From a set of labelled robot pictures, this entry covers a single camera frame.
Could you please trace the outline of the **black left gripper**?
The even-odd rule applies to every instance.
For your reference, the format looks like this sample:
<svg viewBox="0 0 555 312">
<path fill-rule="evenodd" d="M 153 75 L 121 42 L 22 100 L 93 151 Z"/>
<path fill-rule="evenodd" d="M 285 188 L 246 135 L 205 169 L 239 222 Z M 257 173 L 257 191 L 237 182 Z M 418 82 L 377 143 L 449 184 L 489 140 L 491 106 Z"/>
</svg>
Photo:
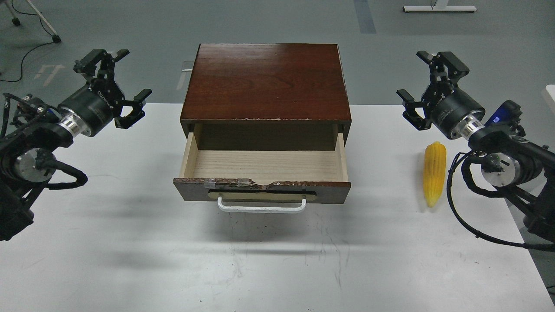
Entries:
<svg viewBox="0 0 555 312">
<path fill-rule="evenodd" d="M 115 64 L 129 53 L 127 49 L 120 49 L 114 57 L 104 49 L 93 49 L 83 59 L 75 61 L 73 71 L 88 85 L 57 106 L 62 117 L 59 125 L 73 138 L 79 134 L 93 137 L 113 119 L 117 128 L 127 130 L 146 115 L 145 100 L 152 90 L 143 89 L 133 100 L 125 100 L 123 91 L 114 81 Z M 123 107 L 131 107 L 131 112 L 122 117 Z"/>
</svg>

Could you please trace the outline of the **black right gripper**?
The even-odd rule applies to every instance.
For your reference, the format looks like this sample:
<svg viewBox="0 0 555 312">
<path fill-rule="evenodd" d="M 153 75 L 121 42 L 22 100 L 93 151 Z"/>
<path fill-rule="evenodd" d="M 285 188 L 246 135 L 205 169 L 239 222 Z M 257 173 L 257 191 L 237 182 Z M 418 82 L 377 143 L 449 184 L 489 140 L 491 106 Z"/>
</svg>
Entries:
<svg viewBox="0 0 555 312">
<path fill-rule="evenodd" d="M 405 89 L 396 91 L 405 108 L 402 116 L 419 131 L 428 130 L 433 124 L 446 138 L 455 140 L 460 137 L 456 126 L 466 116 L 473 115 L 481 121 L 485 114 L 485 109 L 458 86 L 458 81 L 470 70 L 452 52 L 432 55 L 418 51 L 416 55 L 429 66 L 430 83 L 423 101 L 415 101 Z M 418 108 L 423 109 L 424 116 L 418 114 Z"/>
</svg>

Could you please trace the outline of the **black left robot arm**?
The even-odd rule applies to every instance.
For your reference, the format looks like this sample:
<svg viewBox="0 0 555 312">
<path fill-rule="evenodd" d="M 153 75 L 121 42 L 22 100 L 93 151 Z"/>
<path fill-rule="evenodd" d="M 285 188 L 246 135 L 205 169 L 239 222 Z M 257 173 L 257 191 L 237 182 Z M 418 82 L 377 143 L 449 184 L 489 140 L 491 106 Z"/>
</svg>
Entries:
<svg viewBox="0 0 555 312">
<path fill-rule="evenodd" d="M 145 116 L 150 89 L 127 100 L 114 77 L 115 65 L 129 54 L 93 49 L 75 62 L 74 70 L 86 83 L 57 107 L 39 97 L 4 93 L 1 127 L 0 238 L 8 241 L 33 223 L 31 205 L 44 189 L 74 189 L 87 176 L 57 160 L 54 150 L 67 148 L 76 136 L 93 137 L 110 122 L 127 129 Z"/>
</svg>

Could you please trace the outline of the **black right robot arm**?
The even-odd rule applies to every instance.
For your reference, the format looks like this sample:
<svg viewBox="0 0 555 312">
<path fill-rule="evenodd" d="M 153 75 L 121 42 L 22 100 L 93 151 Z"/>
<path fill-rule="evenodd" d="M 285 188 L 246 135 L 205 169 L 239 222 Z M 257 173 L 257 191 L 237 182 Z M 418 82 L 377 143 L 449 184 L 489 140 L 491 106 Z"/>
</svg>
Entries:
<svg viewBox="0 0 555 312">
<path fill-rule="evenodd" d="M 458 153 L 447 176 L 447 201 L 459 223 L 475 237 L 528 250 L 554 251 L 554 154 L 547 146 L 525 139 L 519 124 L 521 107 L 503 102 L 487 122 L 484 108 L 460 89 L 458 81 L 468 75 L 468 67 L 452 52 L 417 53 L 429 66 L 430 83 L 416 101 L 408 91 L 399 89 L 405 111 L 403 116 L 417 130 L 431 126 L 449 140 L 464 138 L 470 148 Z M 460 168 L 468 189 L 488 198 L 505 198 L 525 217 L 527 231 L 548 241 L 547 244 L 516 243 L 492 237 L 470 226 L 456 211 L 451 187 Z"/>
</svg>

